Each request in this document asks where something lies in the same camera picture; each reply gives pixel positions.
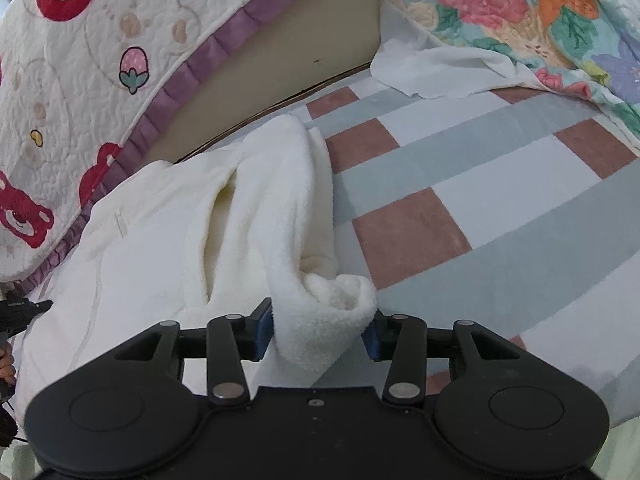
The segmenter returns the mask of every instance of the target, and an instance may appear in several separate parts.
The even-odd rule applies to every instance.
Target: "purple flower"
[[[623,34],[620,57],[598,54],[593,60],[611,76],[611,90],[630,105],[640,103],[640,42]]]

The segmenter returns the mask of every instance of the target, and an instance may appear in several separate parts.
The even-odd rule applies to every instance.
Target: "bear print quilt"
[[[0,283],[78,243],[200,81],[291,0],[13,0],[0,20]]]

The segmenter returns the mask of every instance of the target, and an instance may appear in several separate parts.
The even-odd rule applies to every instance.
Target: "purple ruffle trim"
[[[167,130],[178,108],[187,102],[198,86],[254,32],[272,22],[293,1],[251,0],[176,69],[133,127],[121,152],[60,243],[33,274],[15,283],[19,292],[31,292],[62,263],[69,251],[80,241],[94,204],[136,171],[151,145]]]

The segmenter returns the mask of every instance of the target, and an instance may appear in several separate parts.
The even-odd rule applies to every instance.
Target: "white towel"
[[[45,386],[150,325],[203,327],[249,314],[266,296],[275,338],[261,379],[248,364],[248,380],[311,386],[376,308],[369,280],[337,276],[332,219],[326,145],[291,116],[240,144],[143,168],[98,202],[55,270],[46,291],[54,305],[22,347],[18,423]],[[187,361],[183,382],[198,394],[204,370]]]

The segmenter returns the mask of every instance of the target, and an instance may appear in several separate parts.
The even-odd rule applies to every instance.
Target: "quilted blanket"
[[[445,43],[500,52],[595,102],[640,141],[640,0],[389,1]]]
[[[41,281],[199,82],[290,1],[12,1],[0,21],[0,283]]]

